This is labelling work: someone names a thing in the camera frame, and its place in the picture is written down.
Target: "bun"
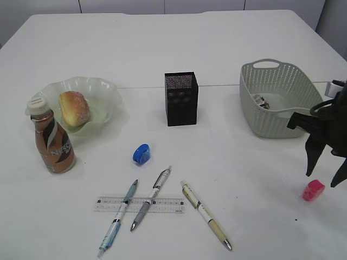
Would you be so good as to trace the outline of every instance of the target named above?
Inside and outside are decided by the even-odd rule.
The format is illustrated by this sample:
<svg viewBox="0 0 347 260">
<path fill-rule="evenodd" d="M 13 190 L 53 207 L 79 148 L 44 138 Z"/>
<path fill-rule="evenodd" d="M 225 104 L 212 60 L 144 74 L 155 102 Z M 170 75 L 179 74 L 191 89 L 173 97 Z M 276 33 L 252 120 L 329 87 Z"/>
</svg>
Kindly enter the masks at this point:
<svg viewBox="0 0 347 260">
<path fill-rule="evenodd" d="M 84 96 L 77 91 L 61 93 L 59 104 L 64 122 L 72 127 L 80 126 L 89 118 L 89 106 Z"/>
</svg>

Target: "ruler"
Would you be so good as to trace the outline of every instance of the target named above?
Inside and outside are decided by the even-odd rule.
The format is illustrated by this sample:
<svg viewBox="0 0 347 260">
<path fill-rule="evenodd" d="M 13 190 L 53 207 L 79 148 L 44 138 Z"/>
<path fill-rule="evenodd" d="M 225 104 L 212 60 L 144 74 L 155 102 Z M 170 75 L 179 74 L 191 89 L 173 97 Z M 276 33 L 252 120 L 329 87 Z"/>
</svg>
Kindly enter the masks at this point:
<svg viewBox="0 0 347 260">
<path fill-rule="evenodd" d="M 94 211 L 116 212 L 123 200 L 124 197 L 99 197 L 95 202 Z M 145 202 L 152 204 L 148 212 L 184 213 L 185 211 L 185 201 L 182 198 L 131 198 L 126 212 L 139 212 Z"/>
</svg>

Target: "nescafe bottle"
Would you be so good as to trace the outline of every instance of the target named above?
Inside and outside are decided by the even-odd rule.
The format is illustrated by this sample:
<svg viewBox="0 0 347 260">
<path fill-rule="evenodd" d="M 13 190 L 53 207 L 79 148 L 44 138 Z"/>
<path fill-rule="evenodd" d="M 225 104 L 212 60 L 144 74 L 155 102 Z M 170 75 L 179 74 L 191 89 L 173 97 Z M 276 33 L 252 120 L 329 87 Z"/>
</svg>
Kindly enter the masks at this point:
<svg viewBox="0 0 347 260">
<path fill-rule="evenodd" d="M 33 98 L 27 107 L 35 124 L 36 146 L 47 169 L 52 173 L 70 170 L 75 163 L 74 150 L 69 136 L 54 119 L 46 100 Z"/>
</svg>

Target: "pen holder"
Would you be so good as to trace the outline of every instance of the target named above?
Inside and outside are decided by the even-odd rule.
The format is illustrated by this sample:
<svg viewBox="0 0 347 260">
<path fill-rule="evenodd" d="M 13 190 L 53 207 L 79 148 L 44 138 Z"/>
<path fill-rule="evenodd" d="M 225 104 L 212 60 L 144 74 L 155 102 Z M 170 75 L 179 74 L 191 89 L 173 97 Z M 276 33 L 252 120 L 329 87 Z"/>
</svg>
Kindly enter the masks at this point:
<svg viewBox="0 0 347 260">
<path fill-rule="evenodd" d="M 194 72 L 165 73 L 168 126 L 196 125 L 198 84 Z"/>
</svg>

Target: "pen tip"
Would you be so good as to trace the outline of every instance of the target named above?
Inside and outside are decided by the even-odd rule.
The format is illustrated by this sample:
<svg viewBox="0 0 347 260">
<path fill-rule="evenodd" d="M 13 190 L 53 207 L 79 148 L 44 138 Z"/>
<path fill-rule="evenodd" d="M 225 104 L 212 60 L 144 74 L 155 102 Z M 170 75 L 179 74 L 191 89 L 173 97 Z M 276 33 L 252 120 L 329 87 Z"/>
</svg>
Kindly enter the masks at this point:
<svg viewBox="0 0 347 260">
<path fill-rule="evenodd" d="M 136 228 L 136 222 L 134 221 L 131 225 L 130 231 L 132 232 Z"/>
<path fill-rule="evenodd" d="M 103 256 L 104 252 L 105 252 L 105 249 L 100 248 L 99 252 L 98 252 L 98 258 L 101 258 Z"/>
<path fill-rule="evenodd" d="M 232 251 L 233 250 L 233 247 L 232 245 L 230 244 L 229 240 L 224 240 L 223 242 L 223 245 L 229 250 L 229 251 Z"/>
</svg>

